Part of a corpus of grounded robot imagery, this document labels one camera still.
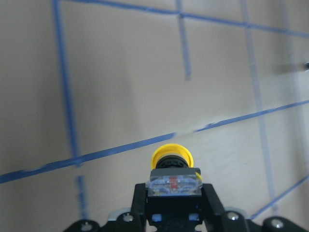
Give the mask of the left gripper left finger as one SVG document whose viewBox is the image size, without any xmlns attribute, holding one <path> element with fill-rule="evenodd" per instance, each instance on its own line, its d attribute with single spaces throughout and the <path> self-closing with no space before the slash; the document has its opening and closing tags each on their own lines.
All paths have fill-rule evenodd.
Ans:
<svg viewBox="0 0 309 232">
<path fill-rule="evenodd" d="M 131 205 L 131 213 L 133 214 L 133 232 L 144 232 L 146 231 L 147 224 L 147 207 L 146 207 L 146 198 L 147 198 L 147 189 L 146 184 L 136 184 L 132 205 Z"/>
</svg>

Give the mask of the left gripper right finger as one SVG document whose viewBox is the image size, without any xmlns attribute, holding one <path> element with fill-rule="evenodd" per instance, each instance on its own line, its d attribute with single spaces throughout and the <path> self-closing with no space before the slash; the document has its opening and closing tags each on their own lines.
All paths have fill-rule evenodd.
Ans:
<svg viewBox="0 0 309 232">
<path fill-rule="evenodd" d="M 223 232 L 222 215 L 225 213 L 212 184 L 202 185 L 202 214 L 208 232 Z"/>
</svg>

